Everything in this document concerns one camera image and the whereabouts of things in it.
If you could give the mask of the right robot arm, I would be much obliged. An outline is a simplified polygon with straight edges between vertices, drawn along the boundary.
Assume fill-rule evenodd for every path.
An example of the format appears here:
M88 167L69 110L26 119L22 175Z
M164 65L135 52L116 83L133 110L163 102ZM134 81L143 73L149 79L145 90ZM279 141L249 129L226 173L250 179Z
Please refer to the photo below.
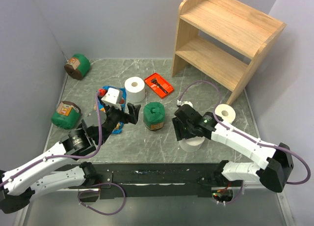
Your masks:
M172 119L178 141L195 137L222 143L250 159L249 163L222 161L214 174L215 182L225 186L232 181L261 183L280 193L288 182L294 164L289 147L255 138L212 112L199 114L188 104L180 106Z

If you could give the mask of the white paper roll front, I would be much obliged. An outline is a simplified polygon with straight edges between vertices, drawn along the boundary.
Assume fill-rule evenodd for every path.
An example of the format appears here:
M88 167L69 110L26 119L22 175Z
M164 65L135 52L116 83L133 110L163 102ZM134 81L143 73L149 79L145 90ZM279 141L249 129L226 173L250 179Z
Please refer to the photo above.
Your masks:
M200 149L201 145L205 141L205 137L194 137L190 139L182 139L179 141L179 145L185 152L195 152Z

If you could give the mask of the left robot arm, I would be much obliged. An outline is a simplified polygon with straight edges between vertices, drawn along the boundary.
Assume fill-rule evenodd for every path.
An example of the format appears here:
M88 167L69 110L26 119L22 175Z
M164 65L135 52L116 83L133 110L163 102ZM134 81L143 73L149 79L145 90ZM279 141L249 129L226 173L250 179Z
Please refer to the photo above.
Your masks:
M141 106L128 103L127 107L128 113L113 106L106 106L105 112L90 112L77 129L46 152L18 168L1 171L1 211L5 214L17 212L32 200L59 189L93 187L98 174L90 162L83 162L67 171L58 172L58 169L95 156L118 123L136 124Z

